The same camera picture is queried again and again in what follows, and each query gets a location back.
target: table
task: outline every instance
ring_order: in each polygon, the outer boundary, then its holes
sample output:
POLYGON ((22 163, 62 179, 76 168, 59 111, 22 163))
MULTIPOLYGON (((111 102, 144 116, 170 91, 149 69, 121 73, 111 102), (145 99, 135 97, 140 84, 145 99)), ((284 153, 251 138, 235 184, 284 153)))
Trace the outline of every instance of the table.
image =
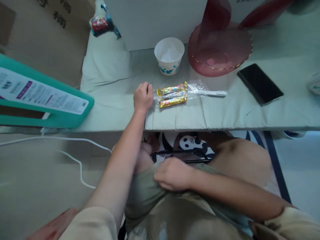
POLYGON ((145 130, 320 130, 320 96, 309 92, 308 78, 320 67, 320 9, 306 15, 285 12, 268 27, 251 30, 254 48, 244 68, 257 63, 284 92, 261 107, 233 71, 207 78, 189 65, 187 46, 173 76, 160 73, 153 49, 126 51, 113 33, 90 35, 80 89, 95 105, 76 132, 122 131, 133 114, 133 92, 143 81, 154 88, 201 79, 225 98, 202 97, 167 109, 149 111, 145 130))

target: black smartphone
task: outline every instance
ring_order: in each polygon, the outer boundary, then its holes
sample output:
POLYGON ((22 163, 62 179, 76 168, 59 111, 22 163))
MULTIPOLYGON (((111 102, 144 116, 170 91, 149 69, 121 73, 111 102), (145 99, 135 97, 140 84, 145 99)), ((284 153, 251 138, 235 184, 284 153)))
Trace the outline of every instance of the black smartphone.
POLYGON ((237 73, 238 77, 249 88, 253 96, 261 106, 264 106, 279 97, 283 92, 261 70, 257 64, 252 64, 237 73))

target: forearm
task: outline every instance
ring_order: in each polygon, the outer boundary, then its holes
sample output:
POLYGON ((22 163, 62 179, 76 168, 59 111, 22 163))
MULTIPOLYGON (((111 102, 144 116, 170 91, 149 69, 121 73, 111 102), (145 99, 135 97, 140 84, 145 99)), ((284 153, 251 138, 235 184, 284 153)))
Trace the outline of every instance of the forearm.
POLYGON ((115 146, 103 176, 84 208, 105 207, 115 217, 119 229, 137 161, 145 112, 134 112, 115 146))
POLYGON ((191 190, 222 202, 256 222, 279 216, 286 206, 293 207, 258 186, 224 175, 195 169, 190 179, 191 190))

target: white cable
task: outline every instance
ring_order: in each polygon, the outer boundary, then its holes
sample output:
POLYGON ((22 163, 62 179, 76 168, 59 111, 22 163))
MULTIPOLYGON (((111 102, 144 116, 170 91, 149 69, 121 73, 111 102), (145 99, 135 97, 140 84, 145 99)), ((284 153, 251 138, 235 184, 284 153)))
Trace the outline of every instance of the white cable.
MULTIPOLYGON (((29 140, 35 140, 35 139, 39 139, 39 138, 51 138, 51 139, 59 139, 59 140, 67 140, 67 141, 86 141, 86 142, 90 142, 90 143, 92 143, 92 144, 94 144, 94 145, 96 145, 96 146, 98 146, 98 147, 100 147, 102 149, 105 149, 105 150, 107 150, 107 151, 112 153, 112 151, 109 148, 101 146, 100 144, 95 143, 94 141, 91 141, 91 140, 86 139, 86 138, 65 138, 65 137, 51 137, 51 136, 50 137, 45 137, 44 133, 45 133, 45 128, 42 128, 41 129, 41 136, 39 136, 39 137, 23 138, 23 139, 19 139, 19 140, 15 140, 15 141, 0 143, 0 147, 6 146, 6 145, 10 145, 10 144, 20 143, 20 142, 24 142, 24 141, 29 141, 29 140)), ((79 160, 75 159, 70 154, 68 154, 68 153, 66 153, 64 151, 61 151, 61 150, 57 150, 57 151, 67 155, 69 158, 71 158, 72 160, 74 160, 77 163, 79 163, 79 165, 80 165, 80 181, 83 183, 83 185, 85 185, 85 186, 87 186, 89 188, 93 188, 93 189, 96 188, 96 187, 91 186, 91 185, 89 185, 89 184, 87 184, 87 183, 85 183, 83 181, 83 179, 82 179, 82 163, 79 160)))
POLYGON ((75 158, 72 157, 70 154, 68 154, 68 153, 66 153, 66 152, 64 152, 64 151, 61 151, 61 150, 57 150, 57 151, 65 154, 65 155, 67 155, 69 158, 71 158, 72 160, 74 160, 74 161, 76 161, 77 163, 79 163, 79 165, 80 165, 80 181, 83 183, 83 185, 85 185, 85 186, 87 186, 87 187, 89 187, 89 188, 93 188, 93 189, 96 188, 96 187, 91 186, 91 185, 89 185, 89 184, 87 184, 87 183, 85 183, 85 182, 83 181, 83 179, 82 179, 82 163, 81 163, 79 160, 75 159, 75 158))
POLYGON ((44 136, 39 136, 39 137, 31 137, 31 138, 23 138, 23 139, 19 139, 19 140, 15 140, 15 141, 10 141, 10 142, 5 142, 5 143, 0 143, 0 147, 2 146, 6 146, 6 145, 10 145, 10 144, 14 144, 14 143, 19 143, 19 142, 24 142, 24 141, 28 141, 28 140, 34 140, 34 139, 39 139, 39 138, 51 138, 51 139, 60 139, 60 140, 67 140, 67 141, 86 141, 86 142, 90 142, 100 148, 103 148, 105 150, 108 150, 109 152, 112 153, 112 151, 109 148, 106 148, 104 146, 101 146, 98 143, 95 143, 94 141, 91 141, 89 139, 86 138, 65 138, 65 137, 44 137, 44 136))

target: blue floral pattern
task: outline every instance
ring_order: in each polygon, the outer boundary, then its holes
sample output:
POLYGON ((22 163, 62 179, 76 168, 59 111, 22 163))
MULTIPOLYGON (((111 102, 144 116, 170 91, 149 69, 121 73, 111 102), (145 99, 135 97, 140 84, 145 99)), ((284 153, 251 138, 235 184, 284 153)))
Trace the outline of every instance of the blue floral pattern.
POLYGON ((169 69, 168 67, 165 67, 165 66, 159 66, 160 70, 162 73, 165 73, 165 74, 172 74, 173 70, 176 69, 174 71, 174 73, 176 73, 179 69, 179 66, 177 67, 177 65, 173 65, 173 69, 169 69))

